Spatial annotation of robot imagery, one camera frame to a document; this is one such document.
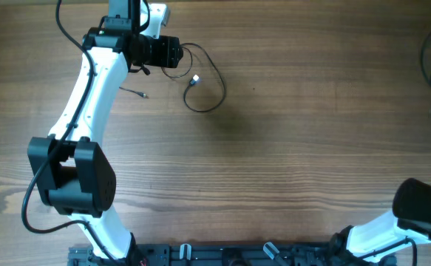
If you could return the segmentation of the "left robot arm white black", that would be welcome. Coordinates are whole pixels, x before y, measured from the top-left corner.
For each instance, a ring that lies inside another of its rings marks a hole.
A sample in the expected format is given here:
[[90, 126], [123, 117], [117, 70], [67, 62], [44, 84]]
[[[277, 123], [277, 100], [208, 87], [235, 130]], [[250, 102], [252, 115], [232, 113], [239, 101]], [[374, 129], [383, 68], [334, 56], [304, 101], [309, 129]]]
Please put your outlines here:
[[101, 146], [127, 75], [175, 68], [183, 57], [178, 38], [160, 32], [169, 14], [165, 4], [111, 1], [108, 15], [77, 43], [81, 70], [62, 115], [46, 137], [34, 137], [28, 146], [29, 190], [83, 230], [92, 245], [87, 264], [149, 262], [115, 210], [116, 175]]

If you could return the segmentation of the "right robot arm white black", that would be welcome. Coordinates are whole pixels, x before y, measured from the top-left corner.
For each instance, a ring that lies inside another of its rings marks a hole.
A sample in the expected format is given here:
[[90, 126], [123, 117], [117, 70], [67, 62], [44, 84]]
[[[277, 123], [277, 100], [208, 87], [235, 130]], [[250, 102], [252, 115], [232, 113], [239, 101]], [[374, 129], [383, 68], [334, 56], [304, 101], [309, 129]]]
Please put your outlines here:
[[399, 186], [389, 211], [336, 237], [341, 245], [334, 253], [347, 264], [378, 263], [403, 248], [430, 244], [431, 185], [409, 178]]

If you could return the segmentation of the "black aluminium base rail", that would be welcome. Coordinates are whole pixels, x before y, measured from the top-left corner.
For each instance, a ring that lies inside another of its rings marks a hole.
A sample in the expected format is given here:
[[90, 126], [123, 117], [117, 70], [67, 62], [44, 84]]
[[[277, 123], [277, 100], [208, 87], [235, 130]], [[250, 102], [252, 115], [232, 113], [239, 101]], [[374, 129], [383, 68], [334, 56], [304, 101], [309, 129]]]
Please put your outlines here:
[[68, 265], [148, 266], [322, 266], [369, 265], [360, 259], [331, 256], [326, 245], [137, 245], [122, 259], [105, 259], [91, 247], [70, 248]]

